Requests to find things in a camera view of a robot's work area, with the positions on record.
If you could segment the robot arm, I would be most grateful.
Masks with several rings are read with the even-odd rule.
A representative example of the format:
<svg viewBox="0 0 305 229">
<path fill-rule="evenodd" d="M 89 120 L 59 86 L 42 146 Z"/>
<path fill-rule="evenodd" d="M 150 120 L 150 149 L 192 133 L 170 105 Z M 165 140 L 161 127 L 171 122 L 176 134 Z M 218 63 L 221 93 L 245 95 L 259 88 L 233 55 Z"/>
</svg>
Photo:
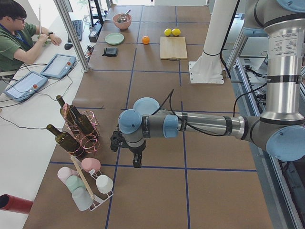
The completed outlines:
<svg viewBox="0 0 305 229">
<path fill-rule="evenodd" d="M 111 150 L 131 150 L 133 166 L 140 168 L 147 138 L 172 138 L 180 131 L 198 131 L 251 142 L 282 161 L 301 159 L 305 154 L 305 118 L 299 113 L 305 3 L 249 0 L 244 32 L 247 36 L 268 37 L 266 108 L 262 114 L 227 117 L 175 112 L 144 97 L 135 102 L 133 109 L 120 114 L 118 129 L 111 136 Z"/>
</svg>

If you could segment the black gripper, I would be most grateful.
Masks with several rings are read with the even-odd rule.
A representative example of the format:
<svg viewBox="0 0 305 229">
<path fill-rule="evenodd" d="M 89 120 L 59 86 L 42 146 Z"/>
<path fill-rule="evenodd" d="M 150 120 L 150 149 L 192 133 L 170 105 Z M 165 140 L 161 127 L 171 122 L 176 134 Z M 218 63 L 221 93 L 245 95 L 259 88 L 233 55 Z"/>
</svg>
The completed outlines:
<svg viewBox="0 0 305 229">
<path fill-rule="evenodd" d="M 126 142 L 128 149 L 134 153 L 133 155 L 133 167 L 134 168 L 141 168 L 142 167 L 142 152 L 145 150 L 146 148 L 146 141 L 145 140 L 141 140 L 139 142 L 136 143 L 132 143 L 132 142 Z"/>
</svg>

